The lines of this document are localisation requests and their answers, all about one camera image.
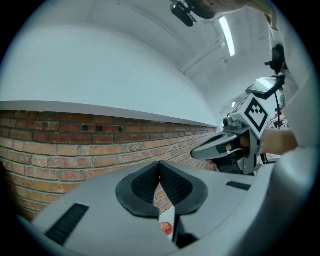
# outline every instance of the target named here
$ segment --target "ceiling light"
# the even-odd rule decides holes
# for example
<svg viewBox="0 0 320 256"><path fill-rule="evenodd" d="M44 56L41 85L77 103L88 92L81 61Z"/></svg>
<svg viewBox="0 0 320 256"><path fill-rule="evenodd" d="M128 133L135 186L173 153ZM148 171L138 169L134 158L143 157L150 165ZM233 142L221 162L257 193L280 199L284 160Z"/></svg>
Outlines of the ceiling light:
<svg viewBox="0 0 320 256"><path fill-rule="evenodd" d="M223 29L223 33L225 36L226 43L228 45L230 57L232 57L236 54L236 51L235 51L235 45L234 45L234 41L232 39L232 35L231 35L231 31L230 31L230 27L228 25L227 19L226 19L226 17L221 16L218 18L218 20L219 20L221 27Z"/></svg>

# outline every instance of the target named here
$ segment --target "red brick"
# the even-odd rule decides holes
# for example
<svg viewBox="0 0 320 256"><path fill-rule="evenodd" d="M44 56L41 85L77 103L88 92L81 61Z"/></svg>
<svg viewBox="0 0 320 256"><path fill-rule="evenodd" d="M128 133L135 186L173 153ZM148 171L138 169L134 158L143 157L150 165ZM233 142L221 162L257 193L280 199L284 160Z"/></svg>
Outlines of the red brick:
<svg viewBox="0 0 320 256"><path fill-rule="evenodd" d="M74 157L78 155L78 146L58 146L58 155L59 156L69 156Z"/></svg>
<svg viewBox="0 0 320 256"><path fill-rule="evenodd" d="M180 155L180 156L178 156L176 158L171 159L170 161L175 162L175 163L180 163L185 159L186 159L186 157L184 155Z"/></svg>
<svg viewBox="0 0 320 256"><path fill-rule="evenodd" d="M10 130L7 128L0 128L0 137L9 137Z"/></svg>
<svg viewBox="0 0 320 256"><path fill-rule="evenodd" d="M32 154L55 156L57 146L37 143L26 143L24 145L24 151Z"/></svg>
<svg viewBox="0 0 320 256"><path fill-rule="evenodd" d="M8 150L0 147L0 157L7 158L8 157Z"/></svg>
<svg viewBox="0 0 320 256"><path fill-rule="evenodd" d="M168 161L170 159L172 159L171 153L162 154L152 158L153 161Z"/></svg>
<svg viewBox="0 0 320 256"><path fill-rule="evenodd" d="M11 110L0 110L0 118L14 118L15 111Z"/></svg>
<svg viewBox="0 0 320 256"><path fill-rule="evenodd" d="M162 140L162 133L150 133L150 140L152 141L158 141L158 140Z"/></svg>
<svg viewBox="0 0 320 256"><path fill-rule="evenodd" d="M175 127L174 131L175 132L185 132L187 130L187 128L183 128L183 127Z"/></svg>
<svg viewBox="0 0 320 256"><path fill-rule="evenodd" d="M139 133L141 133L141 127L139 127L139 126L126 126L125 132L127 134L139 134Z"/></svg>
<svg viewBox="0 0 320 256"><path fill-rule="evenodd" d="M8 138L0 138L0 147L12 149L14 146L14 140Z"/></svg>
<svg viewBox="0 0 320 256"><path fill-rule="evenodd" d="M49 133L42 131L35 131L33 133L33 141L35 142L49 142Z"/></svg>
<svg viewBox="0 0 320 256"><path fill-rule="evenodd" d="M16 174L25 175L25 166L21 164L13 163L12 171Z"/></svg>
<svg viewBox="0 0 320 256"><path fill-rule="evenodd" d="M75 114L75 113L55 113L53 116L54 121L66 121L66 122L91 122L91 115L89 114Z"/></svg>
<svg viewBox="0 0 320 256"><path fill-rule="evenodd" d="M175 132L176 131L174 127L166 127L165 130L167 132Z"/></svg>
<svg viewBox="0 0 320 256"><path fill-rule="evenodd" d="M155 141L148 141L144 143L144 148L146 150L148 149L154 149L154 148L160 148L163 146L167 146L169 144L168 140L155 140Z"/></svg>
<svg viewBox="0 0 320 256"><path fill-rule="evenodd" d="M60 171L61 181L82 181L82 172L79 170L61 170Z"/></svg>
<svg viewBox="0 0 320 256"><path fill-rule="evenodd" d="M177 126L184 125L184 124L173 123L173 122L157 122L157 121L153 121L152 124L154 126L165 126L165 127L177 127Z"/></svg>
<svg viewBox="0 0 320 256"><path fill-rule="evenodd" d="M136 152L136 151L142 151L145 149L145 145L143 143L132 143L126 145L128 152Z"/></svg>
<svg viewBox="0 0 320 256"><path fill-rule="evenodd" d="M35 211L31 211L23 207L17 207L17 212L30 222L37 216Z"/></svg>
<svg viewBox="0 0 320 256"><path fill-rule="evenodd" d="M177 144L178 138L170 138L170 139L168 139L168 143L169 143L169 145Z"/></svg>
<svg viewBox="0 0 320 256"><path fill-rule="evenodd" d="M46 208L46 205L44 204L40 204L40 203L36 203L36 202L32 202L26 199L22 199L20 197L16 198L16 203L20 206L23 206L25 208L34 210L34 211L38 211L41 212L42 210L44 210Z"/></svg>
<svg viewBox="0 0 320 256"><path fill-rule="evenodd" d="M13 149L14 150L23 152L24 148L25 148L25 143L24 142L18 141L18 140L15 140L13 142Z"/></svg>
<svg viewBox="0 0 320 256"><path fill-rule="evenodd" d="M25 177L19 177L19 176L15 176L12 174L9 174L5 177L6 180L8 180L9 182L19 185L21 187L25 187L28 189L32 189L33 188L33 182L32 180L29 180Z"/></svg>
<svg viewBox="0 0 320 256"><path fill-rule="evenodd" d="M31 156L29 154L21 154L12 151L8 151L7 159L27 165L31 163Z"/></svg>
<svg viewBox="0 0 320 256"><path fill-rule="evenodd" d="M81 156L105 156L125 152L124 145L112 146L81 146Z"/></svg>
<svg viewBox="0 0 320 256"><path fill-rule="evenodd" d="M148 162L147 160L143 160L143 161L138 161L138 162L132 162L129 163L127 166L131 167L131 166L138 166L138 165L142 165L142 164L149 164L150 162Z"/></svg>
<svg viewBox="0 0 320 256"><path fill-rule="evenodd" d="M159 155L163 155L165 153L166 153L166 150L164 148L157 148L154 150L143 151L141 153L119 155L118 159L120 164L126 164L126 163L137 162L144 159L156 157Z"/></svg>
<svg viewBox="0 0 320 256"><path fill-rule="evenodd" d="M32 133L26 130L11 130L10 138L22 140L22 141L31 141Z"/></svg>
<svg viewBox="0 0 320 256"><path fill-rule="evenodd" d="M115 166L117 164L117 159L115 156L97 157L94 158L94 163L95 167Z"/></svg>
<svg viewBox="0 0 320 256"><path fill-rule="evenodd" d="M20 187L20 186L16 186L15 191L18 196L23 197L23 198L29 198L28 190L26 190L25 188Z"/></svg>
<svg viewBox="0 0 320 256"><path fill-rule="evenodd" d="M196 159L193 159L190 163L188 163L188 166L193 167L196 164Z"/></svg>
<svg viewBox="0 0 320 256"><path fill-rule="evenodd" d="M170 209L172 207L172 203L170 201L167 201L165 204L161 205L159 210L160 213L164 213L166 210Z"/></svg>
<svg viewBox="0 0 320 256"><path fill-rule="evenodd" d="M166 192L164 190L160 190L157 193L155 193L155 198L156 199L162 198L165 194Z"/></svg>
<svg viewBox="0 0 320 256"><path fill-rule="evenodd" d="M58 180L59 174L56 170L41 169L37 167L27 167L25 175L43 180Z"/></svg>
<svg viewBox="0 0 320 256"><path fill-rule="evenodd" d="M157 201L154 201L154 202L153 202L153 205L154 205L155 207L159 208L161 205L163 205L163 204L165 203L164 199L165 199L165 198L162 197L162 198L158 199Z"/></svg>
<svg viewBox="0 0 320 256"><path fill-rule="evenodd" d="M27 129L28 128L28 121L27 120L18 120L15 125L18 129Z"/></svg>
<svg viewBox="0 0 320 256"><path fill-rule="evenodd" d="M200 161L198 161L193 167L194 168L199 168L200 167L200 165L201 165L201 162Z"/></svg>
<svg viewBox="0 0 320 256"><path fill-rule="evenodd" d="M188 164L190 164L194 159L190 156L187 159L183 160L182 162L180 162L180 164L187 166Z"/></svg>
<svg viewBox="0 0 320 256"><path fill-rule="evenodd" d="M87 134L50 134L51 143L61 144L90 144L91 137Z"/></svg>
<svg viewBox="0 0 320 256"><path fill-rule="evenodd" d="M34 154L32 156L32 165L38 167L48 167L48 157Z"/></svg>
<svg viewBox="0 0 320 256"><path fill-rule="evenodd" d="M38 120L50 121L52 119L52 112L40 112L38 113Z"/></svg>
<svg viewBox="0 0 320 256"><path fill-rule="evenodd" d="M59 132L77 133L80 132L81 124L63 122L59 124Z"/></svg>
<svg viewBox="0 0 320 256"><path fill-rule="evenodd" d="M121 170L123 168L126 168L126 166L115 167L115 168L106 168L106 169L87 170L87 171L83 172L83 179L88 180L88 179L94 178L99 175L109 174L114 171Z"/></svg>
<svg viewBox="0 0 320 256"><path fill-rule="evenodd" d="M112 144L114 142L113 135L94 135L93 144Z"/></svg>
<svg viewBox="0 0 320 256"><path fill-rule="evenodd" d="M38 112L35 111L17 111L14 117L19 119L37 119Z"/></svg>
<svg viewBox="0 0 320 256"><path fill-rule="evenodd" d="M122 126L118 125L99 125L99 124L84 124L88 126L88 133L120 133L123 131ZM102 131L97 131L97 127L102 127Z"/></svg>
<svg viewBox="0 0 320 256"><path fill-rule="evenodd" d="M29 121L28 129L30 130L42 130L42 131L57 131L58 122L46 122L46 121Z"/></svg>
<svg viewBox="0 0 320 256"><path fill-rule="evenodd" d="M91 158L78 158L78 157L57 157L49 159L49 167L51 168L63 168L63 169L81 169L91 168Z"/></svg>
<svg viewBox="0 0 320 256"><path fill-rule="evenodd" d="M183 142L182 146L183 147L187 147L187 146L193 145L195 143L197 143L197 140L196 139L192 139L192 140L188 140L188 141Z"/></svg>
<svg viewBox="0 0 320 256"><path fill-rule="evenodd" d="M55 193L68 193L79 186L79 183L52 183L52 191Z"/></svg>
<svg viewBox="0 0 320 256"><path fill-rule="evenodd" d="M179 137L179 133L178 132L169 132L169 133L163 133L162 137L164 139L171 139L171 138L176 138Z"/></svg>
<svg viewBox="0 0 320 256"><path fill-rule="evenodd" d="M137 135L121 134L121 135L115 136L116 143L145 142L145 141L149 141L149 135L147 134L137 134Z"/></svg>
<svg viewBox="0 0 320 256"><path fill-rule="evenodd" d="M93 116L94 123L113 124L114 118L112 116L95 115Z"/></svg>
<svg viewBox="0 0 320 256"><path fill-rule="evenodd" d="M17 120L12 119L0 119L0 126L14 128L16 126Z"/></svg>
<svg viewBox="0 0 320 256"><path fill-rule="evenodd" d="M166 150L167 152L171 152L171 151L175 151L175 150L182 149L182 147L183 147L182 144L181 144L181 143L178 143L178 144L166 146L166 147L165 147L165 150Z"/></svg>
<svg viewBox="0 0 320 256"><path fill-rule="evenodd" d="M43 193L38 193L34 191L29 191L28 192L29 199L42 202L42 203L48 203L52 204L56 200L58 200L61 196L60 195L55 195L55 194L43 194Z"/></svg>
<svg viewBox="0 0 320 256"><path fill-rule="evenodd" d="M160 190L162 190L162 189L163 189L163 188L162 188L161 184L159 183L158 186L156 187L155 192L158 192L158 191L160 191Z"/></svg>
<svg viewBox="0 0 320 256"><path fill-rule="evenodd" d="M51 183L34 181L34 189L38 191L51 192Z"/></svg>
<svg viewBox="0 0 320 256"><path fill-rule="evenodd" d="M5 182L4 183L4 188L5 188L5 191L6 192L9 192L9 193L13 193L13 194L17 194L17 186L14 185L14 184L11 184L9 182Z"/></svg>
<svg viewBox="0 0 320 256"><path fill-rule="evenodd" d="M129 118L121 118L121 117L116 117L115 118L115 123L118 125L134 125L134 126L139 126L139 125L147 125L151 124L151 121L147 120L139 120L139 119L129 119Z"/></svg>
<svg viewBox="0 0 320 256"><path fill-rule="evenodd" d="M184 154L184 157L185 157L185 159L187 159L187 158L191 157L190 152L185 153L185 154Z"/></svg>
<svg viewBox="0 0 320 256"><path fill-rule="evenodd" d="M165 127L144 126L142 127L143 133L163 133L166 131Z"/></svg>
<svg viewBox="0 0 320 256"><path fill-rule="evenodd" d="M3 163L3 167L5 170L13 172L14 166L12 162L6 161L6 160L0 160Z"/></svg>
<svg viewBox="0 0 320 256"><path fill-rule="evenodd" d="M193 146L191 145L191 146L183 147L181 149L172 151L172 157L175 158L177 156L183 155L183 154L191 151L192 148L193 148Z"/></svg>

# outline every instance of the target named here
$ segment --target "white panel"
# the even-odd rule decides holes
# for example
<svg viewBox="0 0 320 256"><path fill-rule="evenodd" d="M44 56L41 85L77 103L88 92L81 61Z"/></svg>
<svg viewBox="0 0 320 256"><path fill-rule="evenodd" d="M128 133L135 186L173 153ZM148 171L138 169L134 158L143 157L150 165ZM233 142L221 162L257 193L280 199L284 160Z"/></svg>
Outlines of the white panel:
<svg viewBox="0 0 320 256"><path fill-rule="evenodd" d="M1 68L2 102L103 106L217 125L202 93L172 63L113 30L84 25L28 30Z"/></svg>
<svg viewBox="0 0 320 256"><path fill-rule="evenodd" d="M184 43L179 35L171 33L143 12L139 13L122 5L96 1L89 12L87 22L132 36L167 56L178 67L192 54L188 44Z"/></svg>

